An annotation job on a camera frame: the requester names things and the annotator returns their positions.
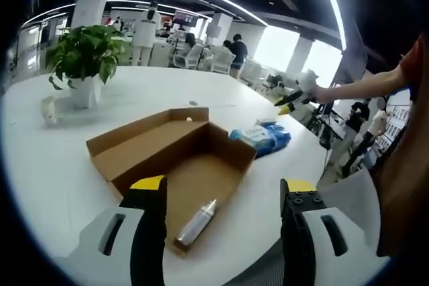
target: spray can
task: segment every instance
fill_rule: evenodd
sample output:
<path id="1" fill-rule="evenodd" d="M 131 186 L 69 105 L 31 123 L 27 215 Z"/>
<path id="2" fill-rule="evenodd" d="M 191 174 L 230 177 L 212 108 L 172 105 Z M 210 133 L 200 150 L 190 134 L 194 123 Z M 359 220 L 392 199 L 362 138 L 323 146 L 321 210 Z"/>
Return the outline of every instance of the spray can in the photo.
<path id="1" fill-rule="evenodd" d="M 190 246 L 212 220 L 215 215 L 216 206 L 217 201 L 213 200 L 201 207 L 192 220 L 182 229 L 177 241 L 184 246 Z"/>

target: plastic bag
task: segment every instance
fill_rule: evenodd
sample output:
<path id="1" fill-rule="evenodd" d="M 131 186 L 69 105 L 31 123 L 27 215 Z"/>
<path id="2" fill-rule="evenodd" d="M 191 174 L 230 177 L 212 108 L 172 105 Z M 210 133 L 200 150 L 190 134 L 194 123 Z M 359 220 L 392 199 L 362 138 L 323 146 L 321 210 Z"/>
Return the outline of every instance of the plastic bag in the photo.
<path id="1" fill-rule="evenodd" d="M 254 147 L 257 150 L 255 159 L 284 149 L 291 139 L 290 134 L 279 125 L 255 125 L 250 129 L 233 130 L 229 137 Z"/>

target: person in black shirt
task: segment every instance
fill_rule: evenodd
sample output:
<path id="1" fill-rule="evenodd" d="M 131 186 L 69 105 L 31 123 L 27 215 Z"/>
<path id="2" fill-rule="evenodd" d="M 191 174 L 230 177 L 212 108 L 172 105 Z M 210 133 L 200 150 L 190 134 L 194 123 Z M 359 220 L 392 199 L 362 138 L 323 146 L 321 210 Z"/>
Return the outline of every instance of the person in black shirt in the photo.
<path id="1" fill-rule="evenodd" d="M 238 33 L 233 38 L 234 42 L 232 43 L 229 50 L 235 55 L 233 63 L 231 64 L 231 73 L 230 75 L 233 78 L 238 78 L 240 74 L 240 69 L 243 66 L 244 59 L 247 56 L 247 46 L 241 40 L 241 35 Z"/>
<path id="2" fill-rule="evenodd" d="M 341 156 L 347 152 L 349 147 L 353 144 L 357 133 L 361 130 L 362 124 L 369 119 L 368 104 L 370 101 L 371 99 L 365 100 L 363 102 L 356 102 L 351 106 L 350 117 L 345 122 L 345 137 L 332 150 L 329 163 L 336 164 Z"/>

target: orange sleeve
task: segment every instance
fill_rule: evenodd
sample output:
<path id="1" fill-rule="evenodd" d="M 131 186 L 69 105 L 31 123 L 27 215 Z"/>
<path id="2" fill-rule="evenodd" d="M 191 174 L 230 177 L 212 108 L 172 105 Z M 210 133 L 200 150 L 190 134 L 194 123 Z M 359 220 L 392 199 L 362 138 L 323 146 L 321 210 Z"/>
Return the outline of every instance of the orange sleeve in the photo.
<path id="1" fill-rule="evenodd" d="M 400 66 L 408 82 L 415 81 L 420 73 L 419 65 L 423 57 L 423 35 L 420 35 L 413 48 L 402 58 Z"/>

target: human arm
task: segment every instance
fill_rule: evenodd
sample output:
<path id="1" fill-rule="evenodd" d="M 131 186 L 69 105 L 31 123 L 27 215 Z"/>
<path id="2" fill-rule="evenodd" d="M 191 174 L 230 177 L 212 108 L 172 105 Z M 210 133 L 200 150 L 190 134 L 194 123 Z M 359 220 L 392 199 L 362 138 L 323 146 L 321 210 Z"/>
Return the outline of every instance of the human arm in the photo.
<path id="1" fill-rule="evenodd" d="M 404 76 L 401 66 L 398 65 L 394 70 L 379 73 L 352 84 L 334 88 L 322 88 L 317 86 L 313 95 L 319 103 L 328 103 L 333 100 L 385 96 L 406 86 L 406 77 Z"/>

